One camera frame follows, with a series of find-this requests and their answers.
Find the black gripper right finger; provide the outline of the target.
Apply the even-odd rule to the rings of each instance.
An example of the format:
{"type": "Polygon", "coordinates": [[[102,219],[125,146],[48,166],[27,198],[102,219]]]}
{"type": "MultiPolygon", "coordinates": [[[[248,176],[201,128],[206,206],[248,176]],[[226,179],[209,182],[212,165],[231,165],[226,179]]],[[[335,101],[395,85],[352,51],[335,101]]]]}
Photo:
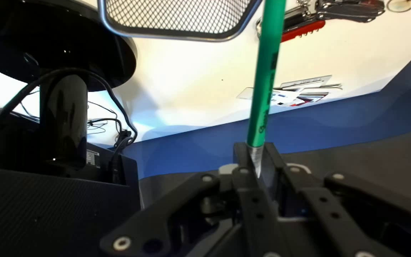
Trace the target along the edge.
{"type": "Polygon", "coordinates": [[[266,142],[261,175],[269,182],[281,216],[312,223],[298,239],[306,239],[306,243],[318,241],[312,251],[328,248],[326,257],[355,257],[358,225],[306,165],[286,162],[275,145],[266,142]]]}

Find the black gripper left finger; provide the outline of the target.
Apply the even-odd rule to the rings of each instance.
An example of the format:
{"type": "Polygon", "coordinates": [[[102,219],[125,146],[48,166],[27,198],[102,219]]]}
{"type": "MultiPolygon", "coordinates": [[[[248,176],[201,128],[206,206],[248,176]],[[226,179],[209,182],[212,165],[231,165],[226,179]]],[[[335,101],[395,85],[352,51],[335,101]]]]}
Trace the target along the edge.
{"type": "Polygon", "coordinates": [[[281,257],[285,249],[278,241],[276,212],[256,178],[245,142],[234,145],[232,158],[238,163],[234,185],[236,186],[248,253],[249,257],[281,257]]]}

